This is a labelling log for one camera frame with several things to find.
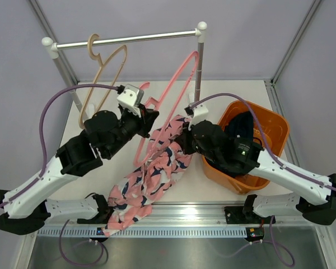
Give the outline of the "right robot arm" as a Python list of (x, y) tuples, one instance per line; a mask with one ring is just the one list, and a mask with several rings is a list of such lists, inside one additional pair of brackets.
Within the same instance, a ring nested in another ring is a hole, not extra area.
[(260, 177), (290, 190), (275, 196), (248, 195), (242, 206), (226, 207), (228, 223), (273, 223), (277, 216), (302, 216), (328, 226), (336, 220), (336, 174), (325, 176), (302, 169), (260, 143), (230, 137), (207, 120), (185, 123), (175, 142), (187, 155), (202, 155), (223, 175)]

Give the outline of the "pink plastic hanger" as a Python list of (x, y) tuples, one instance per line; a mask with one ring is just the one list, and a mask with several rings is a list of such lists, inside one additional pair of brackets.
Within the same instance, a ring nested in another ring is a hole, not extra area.
[(158, 139), (162, 136), (163, 131), (165, 130), (165, 128), (168, 126), (178, 104), (181, 101), (181, 98), (183, 97), (183, 94), (186, 92), (192, 77), (194, 75), (194, 73), (196, 72), (196, 70), (198, 69), (198, 63), (199, 63), (199, 52), (197, 50), (191, 52), (187, 58), (183, 61), (183, 63), (181, 64), (181, 66), (176, 70), (176, 72), (173, 74), (172, 78), (170, 79), (168, 85), (166, 86), (166, 88), (164, 89), (163, 93), (160, 95), (159, 99), (155, 99), (153, 97), (149, 97), (145, 103), (146, 106), (150, 106), (153, 105), (153, 108), (157, 111), (159, 111), (160, 106), (162, 105), (162, 103), (164, 102), (166, 95), (170, 92), (171, 88), (173, 87), (174, 83), (177, 81), (177, 79), (180, 77), (181, 73), (183, 72), (183, 70), (185, 70), (185, 68), (187, 67), (187, 65), (189, 64), (190, 61), (194, 60), (194, 64), (193, 64), (193, 68), (190, 72), (189, 77), (186, 79), (180, 94), (178, 95), (176, 101), (174, 102), (174, 104), (171, 107), (170, 113), (168, 114), (164, 124), (161, 127), (160, 132), (158, 133), (158, 137), (156, 138), (156, 140), (154, 141), (151, 149), (146, 153), (145, 157), (142, 160), (139, 160), (139, 157), (142, 153), (142, 149), (145, 143), (145, 138), (142, 138), (140, 140), (140, 143), (138, 145), (137, 148), (137, 152), (136, 155), (134, 157), (133, 160), (133, 165), (135, 167), (140, 167), (142, 166), (152, 155), (153, 155), (153, 151), (158, 143)]

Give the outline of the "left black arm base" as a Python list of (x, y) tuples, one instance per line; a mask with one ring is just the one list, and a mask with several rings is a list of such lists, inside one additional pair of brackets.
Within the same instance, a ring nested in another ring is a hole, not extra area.
[(107, 209), (99, 210), (98, 214), (91, 219), (77, 219), (77, 224), (113, 224), (121, 223), (127, 210), (119, 207), (109, 206)]

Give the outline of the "pink shark print shorts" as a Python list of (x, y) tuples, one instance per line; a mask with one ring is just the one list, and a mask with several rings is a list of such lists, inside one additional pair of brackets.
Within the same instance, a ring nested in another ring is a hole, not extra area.
[(160, 129), (154, 130), (148, 142), (147, 151), (160, 146), (165, 149), (152, 161), (126, 175), (114, 185), (108, 196), (108, 205), (113, 208), (108, 223), (102, 229), (106, 237), (125, 230), (152, 213), (152, 204), (175, 185), (190, 165), (192, 157), (183, 152), (174, 141), (185, 123), (190, 119), (176, 115), (159, 136)]

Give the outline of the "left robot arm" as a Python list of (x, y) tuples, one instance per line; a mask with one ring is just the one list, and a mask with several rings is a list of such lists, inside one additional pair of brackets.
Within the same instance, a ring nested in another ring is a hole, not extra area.
[(84, 130), (61, 146), (43, 172), (11, 191), (0, 190), (0, 230), (26, 235), (49, 222), (75, 220), (78, 224), (103, 224), (113, 213), (106, 198), (93, 194), (81, 200), (51, 200), (49, 196), (110, 160), (135, 135), (149, 137), (159, 115), (139, 105), (140, 115), (120, 109), (121, 117), (102, 110), (84, 122)]

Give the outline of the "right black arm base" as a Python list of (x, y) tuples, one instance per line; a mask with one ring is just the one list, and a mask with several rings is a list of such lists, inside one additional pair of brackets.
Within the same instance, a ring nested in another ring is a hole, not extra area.
[(261, 220), (244, 206), (225, 206), (223, 208), (227, 224), (260, 224)]

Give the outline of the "navy blue shorts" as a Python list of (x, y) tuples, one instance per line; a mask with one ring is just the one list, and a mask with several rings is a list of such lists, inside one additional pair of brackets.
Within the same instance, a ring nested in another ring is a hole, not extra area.
[(247, 175), (257, 166), (262, 149), (262, 144), (254, 141), (252, 114), (249, 111), (238, 114), (222, 132), (223, 141), (214, 156), (206, 158), (207, 163), (232, 178)]

